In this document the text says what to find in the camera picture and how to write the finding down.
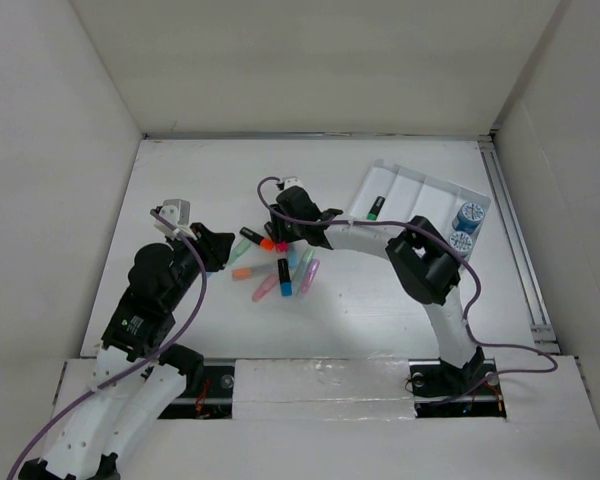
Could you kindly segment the black highlighter pink cap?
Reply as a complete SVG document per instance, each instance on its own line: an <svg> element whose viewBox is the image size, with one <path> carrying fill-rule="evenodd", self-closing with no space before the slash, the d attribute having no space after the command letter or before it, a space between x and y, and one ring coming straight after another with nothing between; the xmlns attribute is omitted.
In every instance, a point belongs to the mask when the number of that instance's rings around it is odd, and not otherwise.
<svg viewBox="0 0 600 480"><path fill-rule="evenodd" d="M288 251L288 244L280 234L279 228L276 224L268 221L264 224L264 230L268 237L274 244L275 251L278 253L285 253Z"/></svg>

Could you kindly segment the black highlighter orange cap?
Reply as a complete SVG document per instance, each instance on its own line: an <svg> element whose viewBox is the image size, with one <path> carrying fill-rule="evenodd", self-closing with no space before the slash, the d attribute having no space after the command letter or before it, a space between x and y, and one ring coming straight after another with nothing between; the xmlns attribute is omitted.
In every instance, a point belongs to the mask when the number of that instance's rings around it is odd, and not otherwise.
<svg viewBox="0 0 600 480"><path fill-rule="evenodd" d="M242 227L239 230L239 233L246 240L258 245L260 248L266 251L273 251L275 249L275 243L271 239L264 237L247 227Z"/></svg>

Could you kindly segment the pastel green long marker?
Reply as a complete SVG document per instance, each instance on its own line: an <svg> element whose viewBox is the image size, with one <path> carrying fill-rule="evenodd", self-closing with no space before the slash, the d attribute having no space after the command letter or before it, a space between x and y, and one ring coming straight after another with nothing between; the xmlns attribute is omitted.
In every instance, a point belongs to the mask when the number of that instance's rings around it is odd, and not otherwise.
<svg viewBox="0 0 600 480"><path fill-rule="evenodd" d="M296 279L300 279L300 280L303 279L304 275L306 274L306 272L308 270L308 267L309 267L311 261L313 260L313 256L314 256L314 249L312 247L307 247L298 263L297 268L296 268L296 272L295 272Z"/></svg>

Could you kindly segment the pastel purple marker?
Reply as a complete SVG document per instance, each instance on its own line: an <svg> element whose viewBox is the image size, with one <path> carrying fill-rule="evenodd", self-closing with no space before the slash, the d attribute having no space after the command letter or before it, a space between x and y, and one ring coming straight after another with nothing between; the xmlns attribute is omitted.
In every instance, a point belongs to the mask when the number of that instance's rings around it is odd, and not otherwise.
<svg viewBox="0 0 600 480"><path fill-rule="evenodd" d="M314 282L314 279L319 270L319 267L320 267L319 259L312 259L310 261L310 263L308 264L307 270L300 282L300 286L296 292L296 296L298 298L302 298L307 295L307 293L309 292L309 290Z"/></svg>

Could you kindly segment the black highlighter blue cap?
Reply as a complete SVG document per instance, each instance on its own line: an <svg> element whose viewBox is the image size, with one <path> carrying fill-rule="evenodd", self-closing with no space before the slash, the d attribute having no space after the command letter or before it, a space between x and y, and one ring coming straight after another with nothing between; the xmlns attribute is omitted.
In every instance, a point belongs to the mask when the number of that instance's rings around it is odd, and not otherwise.
<svg viewBox="0 0 600 480"><path fill-rule="evenodd" d="M277 260L278 279L282 297L290 297L293 294L290 268L286 258Z"/></svg>

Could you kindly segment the black highlighter green cap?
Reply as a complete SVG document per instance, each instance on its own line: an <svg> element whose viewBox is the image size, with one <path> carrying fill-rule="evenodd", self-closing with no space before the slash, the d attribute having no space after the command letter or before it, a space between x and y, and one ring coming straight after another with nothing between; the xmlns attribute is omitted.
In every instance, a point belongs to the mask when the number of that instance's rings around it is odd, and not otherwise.
<svg viewBox="0 0 600 480"><path fill-rule="evenodd" d="M370 221L375 221L378 218L379 213L381 212L384 202L385 198L383 196L377 196L366 215L366 219Z"/></svg>

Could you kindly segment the blue paint jar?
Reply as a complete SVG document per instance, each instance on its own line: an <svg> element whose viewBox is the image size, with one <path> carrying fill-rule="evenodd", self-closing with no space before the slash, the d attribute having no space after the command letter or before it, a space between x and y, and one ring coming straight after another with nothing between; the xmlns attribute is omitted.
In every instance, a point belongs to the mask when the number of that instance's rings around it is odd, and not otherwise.
<svg viewBox="0 0 600 480"><path fill-rule="evenodd" d="M474 248L474 241L470 234L464 231L454 230L448 238L449 245L461 257L467 257Z"/></svg>
<svg viewBox="0 0 600 480"><path fill-rule="evenodd" d="M485 217L486 210L483 206L475 202L466 202L457 211L452 226L455 231L473 234Z"/></svg>

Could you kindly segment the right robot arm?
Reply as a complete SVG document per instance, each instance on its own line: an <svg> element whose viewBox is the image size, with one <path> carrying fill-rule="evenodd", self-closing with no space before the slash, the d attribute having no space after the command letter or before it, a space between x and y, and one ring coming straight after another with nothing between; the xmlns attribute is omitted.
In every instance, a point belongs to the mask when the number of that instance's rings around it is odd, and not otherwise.
<svg viewBox="0 0 600 480"><path fill-rule="evenodd" d="M483 347L470 333L459 292L463 259L431 222L372 222L338 209L320 210L301 182L273 177L279 193L271 213L313 247L345 250L388 261L406 294L423 306L439 347L442 396L467 396L485 381Z"/></svg>

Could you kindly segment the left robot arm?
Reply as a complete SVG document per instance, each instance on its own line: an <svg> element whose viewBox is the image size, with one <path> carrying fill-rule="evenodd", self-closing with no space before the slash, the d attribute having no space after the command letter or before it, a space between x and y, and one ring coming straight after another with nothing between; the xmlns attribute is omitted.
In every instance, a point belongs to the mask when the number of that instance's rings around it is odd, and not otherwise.
<svg viewBox="0 0 600 480"><path fill-rule="evenodd" d="M174 312L196 279L222 270L235 240L201 223L167 225L143 246L101 337L85 392L59 417L56 441L18 479L118 479L142 437L178 396L202 387L203 356L177 344Z"/></svg>

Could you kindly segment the pastel green short marker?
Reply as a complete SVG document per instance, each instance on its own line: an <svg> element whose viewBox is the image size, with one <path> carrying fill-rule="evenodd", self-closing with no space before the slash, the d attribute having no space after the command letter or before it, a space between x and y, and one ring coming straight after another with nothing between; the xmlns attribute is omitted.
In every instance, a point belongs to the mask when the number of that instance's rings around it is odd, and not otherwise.
<svg viewBox="0 0 600 480"><path fill-rule="evenodd" d="M231 250L227 264L232 265L235 263L251 247L251 245L252 243L249 240L242 238Z"/></svg>

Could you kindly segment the clear marker orange cap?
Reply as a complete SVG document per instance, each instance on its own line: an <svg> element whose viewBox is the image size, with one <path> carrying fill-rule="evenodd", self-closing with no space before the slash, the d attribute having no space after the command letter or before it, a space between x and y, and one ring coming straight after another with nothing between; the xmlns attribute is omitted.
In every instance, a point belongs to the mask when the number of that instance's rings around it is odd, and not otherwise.
<svg viewBox="0 0 600 480"><path fill-rule="evenodd" d="M231 276L234 281L242 281L242 280L259 277L262 275L270 275L270 274L276 275L277 272L278 272L277 265L270 263L270 264L261 264L261 265L255 265L255 266L250 266L250 267L237 268L231 272Z"/></svg>

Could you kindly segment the pastel light blue marker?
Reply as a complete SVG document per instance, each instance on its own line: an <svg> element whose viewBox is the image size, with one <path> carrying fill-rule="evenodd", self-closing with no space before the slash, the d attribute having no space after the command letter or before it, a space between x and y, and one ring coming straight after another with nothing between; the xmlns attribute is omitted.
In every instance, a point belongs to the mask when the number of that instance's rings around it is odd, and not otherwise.
<svg viewBox="0 0 600 480"><path fill-rule="evenodd" d="M295 269L299 263L299 257L297 251L290 246L286 252L286 258L290 269Z"/></svg>

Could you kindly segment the pastel pink marker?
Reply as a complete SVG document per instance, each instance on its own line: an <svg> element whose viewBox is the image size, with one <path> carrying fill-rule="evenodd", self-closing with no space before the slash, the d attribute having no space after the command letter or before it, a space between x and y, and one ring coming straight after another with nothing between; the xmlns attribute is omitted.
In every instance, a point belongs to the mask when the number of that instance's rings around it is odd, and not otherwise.
<svg viewBox="0 0 600 480"><path fill-rule="evenodd" d="M269 294L279 284L279 277L277 274L268 275L262 283L256 288L252 294L252 301L254 303L260 302L267 294Z"/></svg>

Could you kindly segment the white compartment organizer tray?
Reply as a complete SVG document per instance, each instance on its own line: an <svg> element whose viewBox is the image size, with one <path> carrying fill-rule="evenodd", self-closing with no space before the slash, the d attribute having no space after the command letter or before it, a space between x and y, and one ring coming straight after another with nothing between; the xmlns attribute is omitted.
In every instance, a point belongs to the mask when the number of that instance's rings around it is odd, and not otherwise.
<svg viewBox="0 0 600 480"><path fill-rule="evenodd" d="M486 215L491 204L487 196L478 192L383 160L372 163L347 213L367 220L366 215L377 196L383 196L385 202L375 221L407 223L415 216L422 216L429 220L447 242L454 231L452 221L464 203L480 204L486 210ZM470 234L474 247L482 224Z"/></svg>

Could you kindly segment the white foam block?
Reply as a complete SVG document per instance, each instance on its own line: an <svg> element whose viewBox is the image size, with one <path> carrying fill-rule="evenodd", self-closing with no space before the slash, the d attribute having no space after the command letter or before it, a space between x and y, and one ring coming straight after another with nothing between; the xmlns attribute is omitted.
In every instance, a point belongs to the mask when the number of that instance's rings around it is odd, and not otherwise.
<svg viewBox="0 0 600 480"><path fill-rule="evenodd" d="M235 420L395 421L415 418L403 359L239 360Z"/></svg>

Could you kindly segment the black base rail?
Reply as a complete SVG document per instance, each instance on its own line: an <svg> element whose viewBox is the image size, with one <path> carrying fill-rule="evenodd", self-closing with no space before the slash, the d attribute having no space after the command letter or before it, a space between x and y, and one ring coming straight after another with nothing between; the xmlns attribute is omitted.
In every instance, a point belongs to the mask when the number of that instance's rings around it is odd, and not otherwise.
<svg viewBox="0 0 600 480"><path fill-rule="evenodd" d="M232 418L234 360L205 361L196 384L189 384L160 414L161 420L224 420Z"/></svg>

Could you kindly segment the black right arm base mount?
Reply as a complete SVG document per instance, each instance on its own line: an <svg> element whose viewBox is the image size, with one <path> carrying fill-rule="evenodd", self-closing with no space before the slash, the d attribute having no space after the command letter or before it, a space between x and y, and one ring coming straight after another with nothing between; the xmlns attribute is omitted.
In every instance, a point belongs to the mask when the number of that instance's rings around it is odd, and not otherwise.
<svg viewBox="0 0 600 480"><path fill-rule="evenodd" d="M478 380L496 370L487 360L477 377L458 384L443 375L438 360L409 362L405 390L413 394L417 419L502 418L507 416L500 384L491 380L476 387Z"/></svg>

